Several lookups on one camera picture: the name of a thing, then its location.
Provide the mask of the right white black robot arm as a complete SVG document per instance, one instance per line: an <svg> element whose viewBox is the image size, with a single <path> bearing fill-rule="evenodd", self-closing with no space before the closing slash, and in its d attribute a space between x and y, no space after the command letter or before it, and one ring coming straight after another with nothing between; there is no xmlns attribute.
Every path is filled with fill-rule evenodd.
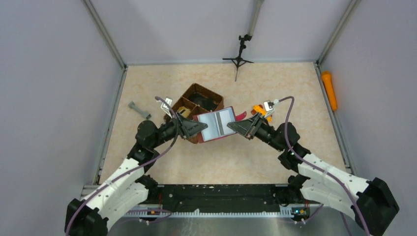
<svg viewBox="0 0 417 236"><path fill-rule="evenodd" d="M274 128L256 114L227 126L249 140L258 138L281 151L278 160L297 173L289 183L302 198L347 215L371 236L382 236L398 214L399 206L384 180L357 177L320 159L299 144L300 135L291 122Z"/></svg>

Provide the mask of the red leather card holder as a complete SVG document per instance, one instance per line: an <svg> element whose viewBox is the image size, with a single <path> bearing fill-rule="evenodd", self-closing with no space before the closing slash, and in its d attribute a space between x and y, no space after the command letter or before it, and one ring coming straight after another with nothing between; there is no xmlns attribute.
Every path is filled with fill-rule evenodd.
<svg viewBox="0 0 417 236"><path fill-rule="evenodd" d="M219 111L194 115L193 119L205 123L207 128L197 134L199 144L219 140L237 134L228 127L228 123L243 120L247 112L236 115L233 106L226 107Z"/></svg>

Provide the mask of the brown woven divided basket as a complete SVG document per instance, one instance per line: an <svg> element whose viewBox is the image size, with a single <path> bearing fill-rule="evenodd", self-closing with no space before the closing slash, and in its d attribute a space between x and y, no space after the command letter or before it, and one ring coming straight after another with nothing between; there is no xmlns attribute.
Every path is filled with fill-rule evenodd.
<svg viewBox="0 0 417 236"><path fill-rule="evenodd" d="M217 108L214 111L219 111L224 108L224 97L198 83L193 83L181 96L180 98L175 102L172 103L171 108L177 112L179 107L187 107L192 110L190 117L188 119L193 120L194 115L199 115L203 113L208 113L210 111L207 111L206 109L200 107L199 105L191 102L189 100L189 97L193 93L200 93L205 97L212 98L214 102L217 104ZM162 139L161 141L168 141L171 140L166 136L166 122L171 120L172 118L168 117L167 114L163 117L164 123L160 126L160 129L162 129Z"/></svg>

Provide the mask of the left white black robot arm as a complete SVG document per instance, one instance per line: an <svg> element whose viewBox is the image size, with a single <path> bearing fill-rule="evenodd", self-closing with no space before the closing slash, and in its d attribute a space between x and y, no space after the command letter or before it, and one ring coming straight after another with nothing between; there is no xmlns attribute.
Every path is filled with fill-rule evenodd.
<svg viewBox="0 0 417 236"><path fill-rule="evenodd" d="M100 186L83 197L73 199L67 206L64 232L67 236L105 236L114 224L135 205L147 200L151 191L150 178L139 181L156 160L169 149L159 153L156 147L177 138L190 138L204 129L206 123L177 114L157 127L151 120L138 125L136 143L116 171Z"/></svg>

